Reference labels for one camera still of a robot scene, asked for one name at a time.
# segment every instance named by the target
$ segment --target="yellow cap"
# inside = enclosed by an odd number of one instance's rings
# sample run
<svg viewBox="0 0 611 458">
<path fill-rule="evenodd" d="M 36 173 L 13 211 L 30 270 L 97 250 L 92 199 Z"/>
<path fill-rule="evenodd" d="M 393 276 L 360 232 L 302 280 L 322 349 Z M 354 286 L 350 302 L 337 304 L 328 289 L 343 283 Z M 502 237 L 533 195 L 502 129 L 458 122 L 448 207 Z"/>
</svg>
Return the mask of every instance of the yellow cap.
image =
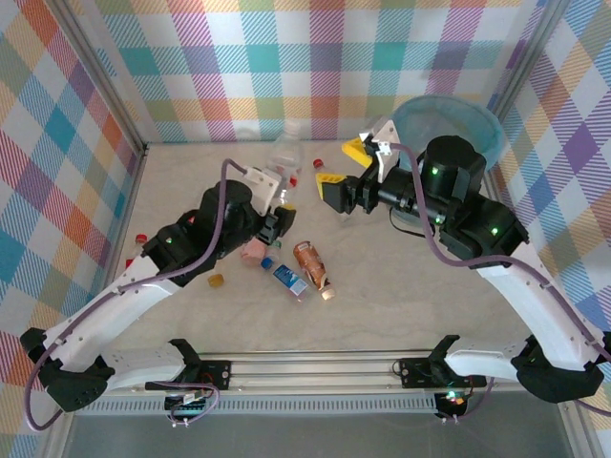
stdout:
<svg viewBox="0 0 611 458">
<path fill-rule="evenodd" d="M 208 277 L 208 284 L 211 288 L 218 288 L 225 283 L 225 279 L 222 277 L 222 274 L 214 274 Z"/>
</svg>

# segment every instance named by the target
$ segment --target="brown bottle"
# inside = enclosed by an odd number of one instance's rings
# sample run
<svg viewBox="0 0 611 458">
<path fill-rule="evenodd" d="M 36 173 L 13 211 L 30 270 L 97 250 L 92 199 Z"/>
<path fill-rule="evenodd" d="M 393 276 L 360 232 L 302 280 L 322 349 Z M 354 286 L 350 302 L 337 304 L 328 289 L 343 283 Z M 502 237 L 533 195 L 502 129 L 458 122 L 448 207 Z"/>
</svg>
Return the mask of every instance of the brown bottle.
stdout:
<svg viewBox="0 0 611 458">
<path fill-rule="evenodd" d="M 297 259 L 299 266 L 307 275 L 309 280 L 314 283 L 325 301 L 335 297 L 335 290 L 327 278 L 325 265 L 321 261 L 316 248 L 308 241 L 301 241 L 293 248 L 293 255 Z"/>
</svg>

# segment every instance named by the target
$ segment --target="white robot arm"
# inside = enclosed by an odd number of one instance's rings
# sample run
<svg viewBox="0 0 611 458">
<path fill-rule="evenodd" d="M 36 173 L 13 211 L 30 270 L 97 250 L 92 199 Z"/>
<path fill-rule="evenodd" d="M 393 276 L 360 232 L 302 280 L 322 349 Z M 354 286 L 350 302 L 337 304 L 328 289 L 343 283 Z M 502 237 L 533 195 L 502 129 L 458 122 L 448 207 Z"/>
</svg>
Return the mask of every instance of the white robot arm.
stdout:
<svg viewBox="0 0 611 458">
<path fill-rule="evenodd" d="M 202 382 L 201 374 L 210 367 L 202 365 L 184 340 L 173 340 L 158 349 L 106 347 L 148 309 L 213 268 L 235 248 L 253 237 L 269 244 L 292 225 L 294 210 L 270 210 L 281 182 L 278 174 L 235 164 L 243 173 L 243 182 L 226 180 L 227 165 L 234 163 L 225 162 L 221 182 L 203 194 L 200 208 L 161 228 L 144 245 L 142 256 L 112 284 L 63 323 L 46 331 L 31 328 L 21 336 L 22 346 L 35 362 L 26 386 L 26 415 L 34 429 L 29 390 L 36 375 L 66 412 L 123 386 Z M 215 382 L 227 384 L 227 380 Z"/>
<path fill-rule="evenodd" d="M 360 150 L 354 141 L 347 146 L 367 170 L 360 177 L 317 177 L 321 198 L 340 213 L 357 205 L 369 213 L 385 203 L 419 217 L 433 253 L 449 265 L 475 269 L 533 333 L 514 343 L 446 336 L 428 361 L 437 385 L 483 375 L 519 381 L 552 403 L 593 395 L 603 379 L 598 364 L 611 359 L 611 334 L 588 322 L 555 286 L 513 212 L 479 194 L 484 157 L 459 136 L 441 136 L 416 158 L 387 118 L 359 136 Z M 401 167 L 398 151 L 408 154 L 409 168 Z M 430 225 L 458 260 L 439 250 Z"/>
</svg>

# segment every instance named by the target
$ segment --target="plaid wall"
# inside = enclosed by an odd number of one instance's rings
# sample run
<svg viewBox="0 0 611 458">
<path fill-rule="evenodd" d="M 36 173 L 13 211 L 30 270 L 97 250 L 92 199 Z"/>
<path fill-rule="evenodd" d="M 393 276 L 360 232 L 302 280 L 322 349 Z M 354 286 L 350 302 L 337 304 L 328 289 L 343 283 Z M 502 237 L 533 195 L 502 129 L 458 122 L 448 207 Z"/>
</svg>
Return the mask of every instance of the plaid wall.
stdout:
<svg viewBox="0 0 611 458">
<path fill-rule="evenodd" d="M 550 272 L 604 330 L 611 329 L 610 25 L 609 0 L 573 0 L 503 123 L 511 148 L 494 170 L 502 199 Z M 604 370 L 609 383 L 611 369 Z M 593 403 L 609 408 L 609 399 L 611 384 Z M 611 420 L 593 420 L 611 429 Z M 611 431 L 600 435 L 611 446 Z"/>
<path fill-rule="evenodd" d="M 31 457 L 18 337 L 100 289 L 137 157 L 43 0 L 0 0 L 0 457 Z M 36 385 L 39 420 L 51 403 Z"/>
<path fill-rule="evenodd" d="M 545 0 L 71 4 L 144 137 L 183 142 L 273 139 L 285 118 L 301 121 L 303 138 L 352 137 L 420 94 L 486 103 Z M 83 6 L 99 14 L 95 31 Z"/>
</svg>

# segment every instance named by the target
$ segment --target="translucent blue bowl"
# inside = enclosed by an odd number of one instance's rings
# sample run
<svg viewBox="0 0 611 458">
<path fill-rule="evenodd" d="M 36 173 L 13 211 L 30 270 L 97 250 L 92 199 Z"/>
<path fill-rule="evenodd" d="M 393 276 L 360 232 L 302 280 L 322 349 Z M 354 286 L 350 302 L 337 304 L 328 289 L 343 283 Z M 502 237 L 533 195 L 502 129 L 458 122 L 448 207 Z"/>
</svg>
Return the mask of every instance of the translucent blue bowl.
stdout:
<svg viewBox="0 0 611 458">
<path fill-rule="evenodd" d="M 500 158 L 505 135 L 498 119 L 489 110 L 450 95 L 423 95 L 407 101 L 392 115 L 401 143 L 417 155 L 431 140 L 442 135 L 459 135 L 486 158 L 486 171 Z M 401 167 L 411 167 L 401 153 Z"/>
</svg>

